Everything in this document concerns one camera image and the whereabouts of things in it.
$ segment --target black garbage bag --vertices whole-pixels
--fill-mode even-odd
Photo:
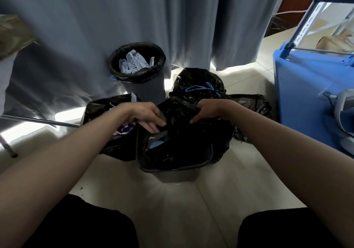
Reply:
[[[150,68],[142,68],[134,74],[124,74],[120,71],[119,59],[125,59],[128,52],[133,49],[140,53],[147,62],[151,57],[154,57],[154,65]],[[109,58],[109,68],[117,80],[128,83],[144,83],[152,79],[164,67],[165,62],[166,56],[159,46],[148,42],[136,42],[123,45],[113,52]]]
[[[212,118],[190,124],[200,109],[179,97],[167,98],[158,108],[167,125],[160,128],[160,134],[147,134],[143,144],[146,156],[157,169],[173,170],[202,164],[210,146],[213,150],[211,163],[214,163],[229,149],[234,131],[230,121]]]
[[[86,106],[82,124],[94,120],[120,103],[139,101],[140,99],[134,93],[91,101]],[[135,124],[123,124],[117,128],[117,131],[100,151],[100,154],[122,161],[133,161],[135,160],[136,136],[137,128]]]
[[[272,118],[272,107],[269,102],[260,94],[232,94],[230,95],[232,100],[243,105],[244,107],[261,114],[267,118]],[[242,133],[240,128],[235,125],[234,138],[236,140],[250,143],[250,140]]]
[[[206,69],[188,67],[179,73],[169,96],[177,96],[194,104],[201,99],[230,99],[218,75]]]

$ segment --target white tile floor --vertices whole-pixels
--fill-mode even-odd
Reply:
[[[264,94],[274,106],[273,52],[294,29],[263,40],[257,62],[218,74],[228,94]],[[321,35],[304,40],[315,47]],[[179,70],[173,71],[176,78]],[[20,157],[48,144],[57,135],[45,127],[11,145]],[[15,159],[0,151],[0,171]],[[71,193],[97,206],[127,214],[141,247],[236,247],[237,231],[254,212],[303,207],[251,144],[232,140],[214,165],[201,169],[194,182],[164,184],[142,172],[135,161],[99,155]]]

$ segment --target person's left hand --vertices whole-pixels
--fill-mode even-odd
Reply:
[[[128,108],[127,123],[138,122],[149,133],[159,133],[160,131],[156,125],[161,127],[166,125],[166,122],[160,119],[160,110],[151,102],[123,103],[119,106]]]

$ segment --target hand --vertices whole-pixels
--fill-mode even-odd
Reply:
[[[126,107],[128,110],[129,116],[125,122],[138,122],[150,133],[160,132],[156,125],[166,125],[166,122],[160,119],[160,110],[151,102],[122,103],[118,107]]]
[[[198,107],[201,110],[190,123],[196,123],[202,118],[220,117],[223,120],[228,120],[229,118],[226,110],[230,104],[236,104],[236,102],[229,99],[202,99],[198,103]]]

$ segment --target person's right hand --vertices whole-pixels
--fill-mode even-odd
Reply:
[[[229,99],[202,99],[198,103],[200,112],[190,123],[196,123],[202,118],[220,117],[223,120],[228,120],[227,108],[230,104],[236,104],[236,102]]]

